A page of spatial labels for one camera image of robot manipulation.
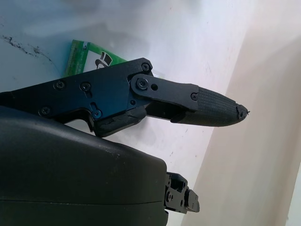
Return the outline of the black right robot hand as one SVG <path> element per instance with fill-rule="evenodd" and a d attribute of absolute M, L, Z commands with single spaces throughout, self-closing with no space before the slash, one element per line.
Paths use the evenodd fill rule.
<path fill-rule="evenodd" d="M 0 95 L 3 226 L 165 226 L 199 212 L 166 163 L 106 140 L 147 116 L 224 127 L 248 110 L 194 84 L 154 77 L 139 58 Z"/>

